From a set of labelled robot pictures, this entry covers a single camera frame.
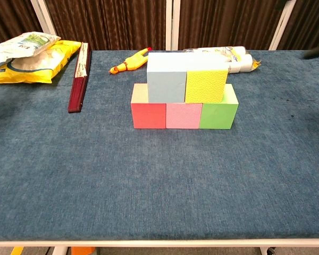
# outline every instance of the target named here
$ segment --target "snack bag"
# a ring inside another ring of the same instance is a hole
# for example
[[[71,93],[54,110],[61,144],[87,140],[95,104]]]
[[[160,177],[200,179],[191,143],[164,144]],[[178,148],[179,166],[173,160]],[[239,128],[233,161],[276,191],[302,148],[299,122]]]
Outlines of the snack bag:
[[[32,57],[60,40],[59,36],[28,32],[0,44],[0,63],[9,58]]]
[[[77,41],[61,40],[37,56],[12,59],[0,66],[0,83],[52,83],[80,46]]]

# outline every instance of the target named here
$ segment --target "pink block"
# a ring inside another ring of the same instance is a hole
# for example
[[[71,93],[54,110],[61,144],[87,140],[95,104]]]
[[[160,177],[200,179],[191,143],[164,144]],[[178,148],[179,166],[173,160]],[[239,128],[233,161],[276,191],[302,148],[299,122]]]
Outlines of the pink block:
[[[166,104],[167,129],[198,129],[202,104]]]

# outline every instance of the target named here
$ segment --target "white pole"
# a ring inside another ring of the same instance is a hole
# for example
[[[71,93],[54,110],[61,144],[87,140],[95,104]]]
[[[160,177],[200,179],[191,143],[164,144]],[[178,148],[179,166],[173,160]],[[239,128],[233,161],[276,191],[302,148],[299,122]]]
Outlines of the white pole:
[[[179,47],[180,9],[181,0],[174,0],[172,50],[178,50]]]
[[[31,0],[32,6],[37,14],[37,18],[44,33],[55,35],[55,29],[49,15],[45,0]]]
[[[165,50],[171,50],[172,0],[166,0],[165,6]]]
[[[269,50],[276,50],[277,49],[279,42],[281,40],[281,37],[283,35],[283,32],[285,31],[285,27],[287,25],[289,17],[291,16],[291,13],[293,11],[295,3],[296,3],[296,0],[288,0],[285,3],[285,6],[284,6],[283,11],[282,11],[281,16],[280,16],[278,26],[276,27],[273,39],[271,41],[271,45],[269,47]]]

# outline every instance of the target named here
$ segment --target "green block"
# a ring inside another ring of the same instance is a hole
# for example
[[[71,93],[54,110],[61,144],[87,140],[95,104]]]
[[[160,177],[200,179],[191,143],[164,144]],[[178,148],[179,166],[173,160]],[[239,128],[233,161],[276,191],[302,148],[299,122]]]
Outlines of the green block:
[[[203,104],[200,129],[230,129],[238,106],[232,84],[226,84],[220,103]]]

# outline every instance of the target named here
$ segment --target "white table frame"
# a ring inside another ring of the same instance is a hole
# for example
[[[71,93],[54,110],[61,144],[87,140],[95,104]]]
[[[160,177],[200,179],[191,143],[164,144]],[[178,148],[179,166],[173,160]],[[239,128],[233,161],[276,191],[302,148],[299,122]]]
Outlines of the white table frame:
[[[122,241],[0,241],[0,247],[56,247],[62,255],[67,247],[319,247],[319,239],[238,239],[238,240],[122,240]]]

